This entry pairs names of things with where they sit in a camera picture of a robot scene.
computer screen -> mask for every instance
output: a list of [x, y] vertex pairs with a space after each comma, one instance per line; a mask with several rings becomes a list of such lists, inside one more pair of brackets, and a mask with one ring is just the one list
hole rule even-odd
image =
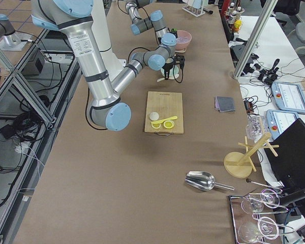
[[[278, 157], [266, 149], [272, 171], [288, 192], [293, 193], [305, 188], [305, 123], [298, 118], [271, 144]], [[305, 199], [296, 202], [300, 212], [305, 217]]]

round white object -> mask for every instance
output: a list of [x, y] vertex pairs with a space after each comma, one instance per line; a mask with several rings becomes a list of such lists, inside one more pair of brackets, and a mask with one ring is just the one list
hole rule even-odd
[[149, 118], [152, 121], [157, 121], [159, 119], [159, 114], [157, 112], [151, 112], [150, 115], [149, 115]]

bottle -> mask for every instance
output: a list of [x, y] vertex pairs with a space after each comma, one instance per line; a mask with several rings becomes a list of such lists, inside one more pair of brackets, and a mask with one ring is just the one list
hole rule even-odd
[[231, 26], [235, 23], [235, 19], [236, 19], [236, 10], [234, 10], [231, 15], [229, 16], [229, 19], [228, 19], [228, 24]]
[[228, 6], [228, 9], [225, 14], [226, 19], [228, 19], [230, 17], [231, 13], [234, 10], [234, 6], [235, 6], [235, 3], [231, 3], [230, 6]]
[[242, 7], [237, 7], [237, 13], [236, 13], [236, 20], [240, 19], [240, 16], [242, 15]]

robot arm label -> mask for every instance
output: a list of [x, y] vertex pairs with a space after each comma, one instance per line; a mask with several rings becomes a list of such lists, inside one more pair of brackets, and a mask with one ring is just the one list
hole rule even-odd
[[87, 34], [82, 34], [68, 39], [76, 57], [93, 53], [93, 45]]

table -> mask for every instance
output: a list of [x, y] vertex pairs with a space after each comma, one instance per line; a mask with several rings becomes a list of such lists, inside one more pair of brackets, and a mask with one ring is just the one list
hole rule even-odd
[[[257, 16], [242, 16], [243, 26], [239, 32], [240, 38], [247, 40], [250, 37], [250, 34], [254, 28], [257, 19]], [[291, 83], [300, 82], [299, 84], [302, 85], [302, 81], [305, 80], [305, 67], [274, 17], [269, 18], [264, 28], [264, 31], [262, 32], [258, 40], [258, 48], [255, 48], [253, 50], [253, 53], [257, 54], [260, 57], [258, 61], [261, 62], [267, 68], [272, 67], [273, 62], [276, 58], [280, 59], [278, 67], [280, 68], [279, 71], [283, 72], [283, 75], [278, 79], [278, 81]], [[259, 97], [259, 100], [267, 101], [267, 96], [262, 86], [249, 85], [250, 79], [252, 79], [253, 81], [258, 81], [256, 78], [253, 78], [258, 74], [259, 72], [256, 71], [250, 76], [239, 77], [238, 81], [240, 83], [240, 86], [245, 88], [241, 89], [241, 93], [243, 98], [257, 95]], [[268, 109], [278, 109], [273, 100], [266, 106], [259, 107], [257, 113], [265, 116], [265, 113]], [[299, 114], [299, 117], [305, 122], [305, 115]], [[277, 179], [275, 178], [272, 172], [269, 160], [266, 157], [264, 150], [261, 149], [260, 151], [263, 155], [263, 161], [261, 162], [261, 166], [265, 180], [273, 186], [278, 186], [279, 184], [277, 183]], [[297, 230], [304, 224], [305, 219], [304, 217], [302, 217], [299, 220], [290, 222], [288, 225]], [[297, 233], [292, 233], [288, 234], [287, 238], [291, 243], [293, 243], [297, 241], [300, 237]]]
[[[230, 76], [234, 67], [217, 7], [213, 15], [196, 18], [182, 6], [154, 3], [146, 10], [161, 9], [170, 28], [192, 34], [183, 83], [157, 83], [161, 73], [145, 68], [121, 96], [132, 118], [116, 133], [87, 125], [82, 79], [15, 244], [234, 242], [227, 196], [244, 195], [255, 185], [228, 174], [223, 159], [231, 151], [244, 152], [237, 143], [246, 134], [247, 116], [239, 84]], [[134, 47], [156, 47], [152, 30], [134, 37], [130, 24], [112, 3], [108, 26], [119, 58]], [[182, 93], [183, 135], [143, 132], [148, 91]], [[233, 97], [236, 111], [216, 111], [215, 96]], [[262, 182], [257, 169], [251, 178]], [[208, 171], [236, 190], [201, 192], [185, 184], [190, 170]]]

